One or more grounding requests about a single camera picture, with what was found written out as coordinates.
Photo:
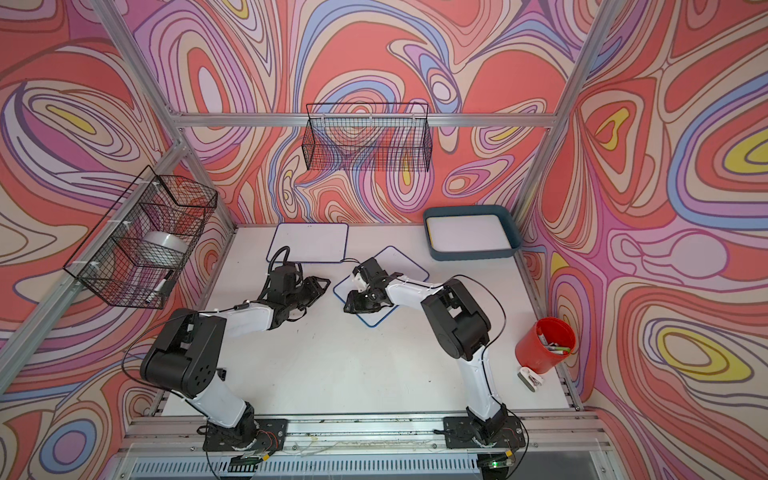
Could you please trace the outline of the yellow-framed whiteboard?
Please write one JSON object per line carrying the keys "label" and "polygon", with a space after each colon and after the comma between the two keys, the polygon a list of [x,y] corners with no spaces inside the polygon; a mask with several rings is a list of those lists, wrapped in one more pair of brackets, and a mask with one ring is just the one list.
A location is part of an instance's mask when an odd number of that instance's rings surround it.
{"label": "yellow-framed whiteboard", "polygon": [[510,250],[512,245],[495,215],[430,217],[426,220],[430,243],[442,253]]}

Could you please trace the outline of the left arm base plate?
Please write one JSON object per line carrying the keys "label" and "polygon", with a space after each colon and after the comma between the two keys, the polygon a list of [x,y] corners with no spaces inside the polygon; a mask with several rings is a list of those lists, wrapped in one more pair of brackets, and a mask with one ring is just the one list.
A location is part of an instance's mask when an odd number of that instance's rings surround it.
{"label": "left arm base plate", "polygon": [[207,422],[196,433],[203,437],[206,452],[274,453],[284,448],[287,427],[288,420],[284,418],[257,418],[251,425],[233,428]]}

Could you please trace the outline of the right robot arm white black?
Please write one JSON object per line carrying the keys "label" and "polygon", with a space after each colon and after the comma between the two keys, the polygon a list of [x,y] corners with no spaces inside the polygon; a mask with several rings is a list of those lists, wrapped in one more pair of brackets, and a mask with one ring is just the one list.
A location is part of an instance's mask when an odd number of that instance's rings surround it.
{"label": "right robot arm white black", "polygon": [[360,269],[352,274],[352,284],[346,313],[405,306],[425,315],[440,347],[458,363],[471,441],[483,447],[497,443],[509,410],[497,397],[487,359],[491,322],[464,284],[454,278],[442,284],[419,283],[399,272],[369,275]]}

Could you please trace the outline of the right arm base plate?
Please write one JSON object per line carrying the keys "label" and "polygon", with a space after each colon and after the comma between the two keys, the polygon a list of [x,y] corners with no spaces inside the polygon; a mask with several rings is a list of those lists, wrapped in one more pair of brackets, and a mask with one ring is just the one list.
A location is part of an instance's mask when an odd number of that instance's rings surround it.
{"label": "right arm base plate", "polygon": [[502,448],[516,451],[527,444],[521,421],[502,415],[480,421],[469,415],[446,416],[440,431],[449,449]]}

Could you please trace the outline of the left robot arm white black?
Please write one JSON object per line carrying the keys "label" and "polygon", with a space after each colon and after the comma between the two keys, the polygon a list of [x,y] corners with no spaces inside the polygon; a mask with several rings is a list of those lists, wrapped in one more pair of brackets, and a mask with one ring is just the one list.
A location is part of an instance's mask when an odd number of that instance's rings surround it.
{"label": "left robot arm white black", "polygon": [[206,417],[206,449],[279,450],[276,435],[260,427],[253,406],[233,393],[218,373],[223,343],[240,334],[274,330],[292,321],[295,311],[304,316],[329,286],[328,279],[310,276],[278,290],[273,299],[263,293],[224,310],[179,309],[145,355],[140,378],[180,396]]}

